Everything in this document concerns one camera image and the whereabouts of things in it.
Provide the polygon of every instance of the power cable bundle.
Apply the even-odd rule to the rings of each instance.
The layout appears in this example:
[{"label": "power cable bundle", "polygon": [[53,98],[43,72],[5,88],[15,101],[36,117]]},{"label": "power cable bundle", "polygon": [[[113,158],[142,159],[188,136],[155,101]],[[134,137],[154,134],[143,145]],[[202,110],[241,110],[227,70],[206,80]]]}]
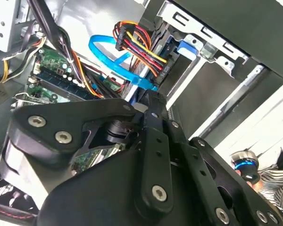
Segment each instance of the power cable bundle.
[{"label": "power cable bundle", "polygon": [[135,22],[122,21],[115,24],[113,37],[117,42],[116,48],[118,50],[125,49],[137,57],[138,60],[135,61],[131,71],[140,61],[157,77],[167,63],[165,59],[150,51],[152,43],[148,33]]}]

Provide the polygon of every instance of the silver sheet metal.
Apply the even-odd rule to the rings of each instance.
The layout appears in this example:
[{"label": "silver sheet metal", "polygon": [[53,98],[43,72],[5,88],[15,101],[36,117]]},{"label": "silver sheet metal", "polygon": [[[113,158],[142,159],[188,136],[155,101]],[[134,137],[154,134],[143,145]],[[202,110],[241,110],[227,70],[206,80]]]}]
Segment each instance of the silver sheet metal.
[{"label": "silver sheet metal", "polygon": [[[72,48],[85,58],[99,63],[97,58],[89,50],[89,39],[94,34],[112,36],[114,25],[118,21],[131,20],[139,22],[146,5],[134,0],[58,0],[64,2],[57,23],[68,32]],[[112,59],[120,55],[114,45],[100,45],[99,48]]]},{"label": "silver sheet metal", "polygon": [[11,48],[19,1],[0,1],[0,50],[3,52]]}]

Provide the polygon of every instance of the blue light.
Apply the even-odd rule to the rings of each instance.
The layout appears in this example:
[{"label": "blue light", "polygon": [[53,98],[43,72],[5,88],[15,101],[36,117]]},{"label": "blue light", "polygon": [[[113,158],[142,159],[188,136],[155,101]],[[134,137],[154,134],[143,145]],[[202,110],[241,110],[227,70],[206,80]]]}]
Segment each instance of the blue light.
[{"label": "blue light", "polygon": [[251,162],[251,161],[244,161],[242,163],[239,163],[238,165],[235,166],[235,170],[237,170],[240,166],[243,166],[243,165],[255,165],[254,162]]}]

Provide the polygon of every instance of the white wire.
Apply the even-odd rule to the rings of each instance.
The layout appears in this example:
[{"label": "white wire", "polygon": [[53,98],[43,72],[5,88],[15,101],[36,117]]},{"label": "white wire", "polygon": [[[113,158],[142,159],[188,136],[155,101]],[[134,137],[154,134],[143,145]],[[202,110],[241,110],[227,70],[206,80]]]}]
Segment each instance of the white wire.
[{"label": "white wire", "polygon": [[37,48],[35,51],[31,52],[31,54],[28,56],[27,62],[26,62],[26,64],[24,65],[24,67],[23,67],[23,69],[22,69],[21,71],[20,71],[19,73],[15,74],[14,76],[12,76],[12,77],[6,79],[3,83],[5,83],[5,82],[7,82],[7,81],[9,81],[9,80],[11,80],[11,79],[13,79],[13,78],[19,76],[20,74],[22,74],[23,71],[26,69],[26,67],[29,65],[29,63],[30,63],[31,59],[33,58],[34,54],[35,54],[36,52],[38,52],[39,49],[41,49],[41,48],[43,47],[45,41],[46,41],[46,37],[43,38],[43,40],[42,40],[41,43],[39,44],[38,48]]}]

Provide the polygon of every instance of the capacitor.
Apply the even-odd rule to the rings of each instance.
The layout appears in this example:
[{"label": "capacitor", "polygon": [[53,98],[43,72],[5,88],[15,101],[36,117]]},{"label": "capacitor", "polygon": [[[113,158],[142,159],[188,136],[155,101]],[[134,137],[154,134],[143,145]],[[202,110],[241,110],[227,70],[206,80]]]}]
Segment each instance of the capacitor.
[{"label": "capacitor", "polygon": [[68,81],[72,81],[72,79],[74,79],[74,75],[67,73],[67,79]]}]

